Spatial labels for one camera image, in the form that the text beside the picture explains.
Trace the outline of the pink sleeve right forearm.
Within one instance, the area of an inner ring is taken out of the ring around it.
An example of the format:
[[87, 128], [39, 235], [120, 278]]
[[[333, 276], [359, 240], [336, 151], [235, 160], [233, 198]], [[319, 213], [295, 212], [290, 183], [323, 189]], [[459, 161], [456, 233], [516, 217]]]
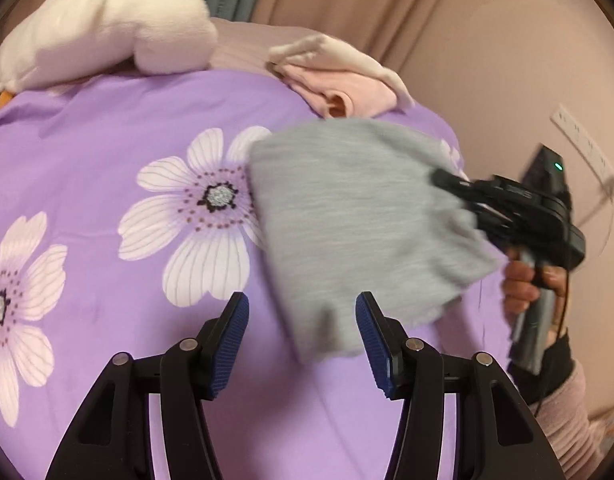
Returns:
[[508, 366], [520, 396], [531, 411], [560, 463], [566, 478], [587, 479], [605, 456], [602, 434], [590, 422], [584, 397], [586, 378], [572, 357], [569, 336], [563, 335], [543, 353], [541, 374]]

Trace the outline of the person's right hand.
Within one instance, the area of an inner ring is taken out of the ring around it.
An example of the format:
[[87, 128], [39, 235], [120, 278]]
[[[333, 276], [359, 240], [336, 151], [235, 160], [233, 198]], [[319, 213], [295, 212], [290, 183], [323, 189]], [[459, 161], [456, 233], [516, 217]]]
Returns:
[[[530, 304], [539, 296], [539, 288], [534, 284], [535, 270], [523, 263], [511, 252], [510, 261], [503, 273], [501, 289], [503, 292], [503, 313], [508, 325], [513, 326], [516, 318], [528, 310]], [[569, 293], [567, 289], [567, 273], [559, 266], [545, 266], [542, 269], [542, 280], [547, 289], [555, 292], [555, 308], [551, 326], [546, 336], [546, 348], [552, 347], [566, 332], [564, 325], [565, 304]]]

